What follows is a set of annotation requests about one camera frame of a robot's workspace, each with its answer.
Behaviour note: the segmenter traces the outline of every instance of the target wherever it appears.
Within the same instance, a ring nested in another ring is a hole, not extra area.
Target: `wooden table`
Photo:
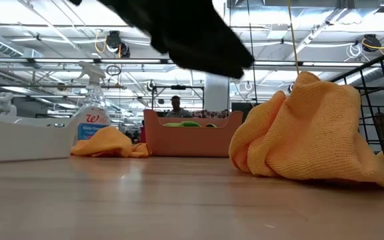
[[[384,190],[254,178],[228,159],[0,163],[0,239],[384,240]]]

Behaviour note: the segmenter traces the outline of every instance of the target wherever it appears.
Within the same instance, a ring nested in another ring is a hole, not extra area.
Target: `spray bottle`
[[[83,68],[83,72],[78,77],[84,75],[90,76],[88,90],[83,106],[74,114],[74,118],[78,119],[77,140],[90,139],[98,130],[110,126],[111,120],[106,112],[106,100],[103,91],[100,88],[100,79],[106,77],[105,73],[99,66],[80,61],[78,63]]]

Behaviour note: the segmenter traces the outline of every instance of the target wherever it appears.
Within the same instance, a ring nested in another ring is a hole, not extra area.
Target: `blue label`
[[[104,127],[107,127],[107,125],[80,123],[78,125],[78,140],[88,140]]]

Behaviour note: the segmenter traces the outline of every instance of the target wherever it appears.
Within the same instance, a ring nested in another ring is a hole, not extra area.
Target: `orange wooden box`
[[[232,112],[228,119],[185,119],[158,117],[153,110],[144,110],[146,144],[154,156],[228,157],[232,136],[241,125],[243,113]],[[201,126],[165,127],[166,123],[194,121]]]

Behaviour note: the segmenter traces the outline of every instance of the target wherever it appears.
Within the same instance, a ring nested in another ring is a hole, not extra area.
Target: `wire rack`
[[[384,155],[384,55],[331,80],[352,84],[361,94],[359,132],[375,153]]]

